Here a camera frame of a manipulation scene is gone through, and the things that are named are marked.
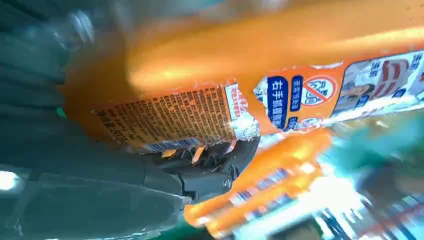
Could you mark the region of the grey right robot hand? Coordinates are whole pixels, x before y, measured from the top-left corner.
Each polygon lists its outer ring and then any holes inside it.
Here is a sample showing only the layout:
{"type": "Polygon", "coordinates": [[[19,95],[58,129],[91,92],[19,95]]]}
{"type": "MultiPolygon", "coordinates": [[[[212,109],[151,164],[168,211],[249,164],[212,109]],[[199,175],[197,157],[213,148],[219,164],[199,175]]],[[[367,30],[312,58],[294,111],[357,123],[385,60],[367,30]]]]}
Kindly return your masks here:
{"type": "Polygon", "coordinates": [[[238,141],[204,168],[131,155],[76,131],[0,130],[3,240],[121,239],[172,228],[189,203],[227,193],[258,148],[238,141]]]}

